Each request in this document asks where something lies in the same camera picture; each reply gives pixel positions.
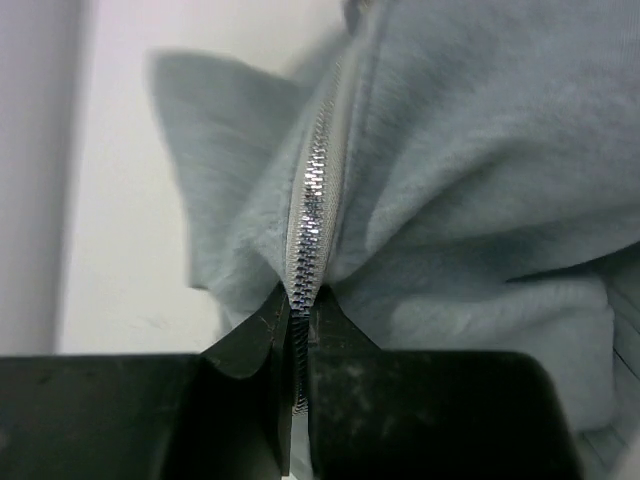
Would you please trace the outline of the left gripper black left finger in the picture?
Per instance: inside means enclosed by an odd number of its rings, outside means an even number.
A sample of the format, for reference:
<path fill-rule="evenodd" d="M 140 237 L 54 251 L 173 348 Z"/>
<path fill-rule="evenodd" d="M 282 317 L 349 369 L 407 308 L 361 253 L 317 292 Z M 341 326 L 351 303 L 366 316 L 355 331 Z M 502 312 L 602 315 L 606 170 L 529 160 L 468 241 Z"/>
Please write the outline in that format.
<path fill-rule="evenodd" d="M 286 477 L 288 317 L 277 287 L 199 354 L 3 358 L 2 477 Z"/>

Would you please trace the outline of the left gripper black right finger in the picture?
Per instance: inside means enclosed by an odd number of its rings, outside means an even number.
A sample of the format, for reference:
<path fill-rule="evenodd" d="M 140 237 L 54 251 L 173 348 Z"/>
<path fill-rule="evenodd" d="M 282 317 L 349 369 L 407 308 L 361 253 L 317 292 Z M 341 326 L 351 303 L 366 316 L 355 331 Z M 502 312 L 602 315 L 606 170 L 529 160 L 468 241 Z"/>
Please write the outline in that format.
<path fill-rule="evenodd" d="M 551 379 L 504 351 L 377 347 L 323 288 L 309 320 L 318 479 L 580 479 Z"/>

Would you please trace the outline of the grey zip jacket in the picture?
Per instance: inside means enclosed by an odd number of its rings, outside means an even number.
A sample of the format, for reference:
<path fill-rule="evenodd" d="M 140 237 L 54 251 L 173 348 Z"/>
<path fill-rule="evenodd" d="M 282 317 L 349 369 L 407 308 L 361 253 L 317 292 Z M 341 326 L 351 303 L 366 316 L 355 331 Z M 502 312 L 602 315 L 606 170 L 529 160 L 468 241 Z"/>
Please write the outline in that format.
<path fill-rule="evenodd" d="M 290 78 L 150 62 L 190 281 L 232 329 L 329 285 L 384 348 L 553 378 L 590 479 L 639 437 L 639 5 L 349 1 Z"/>

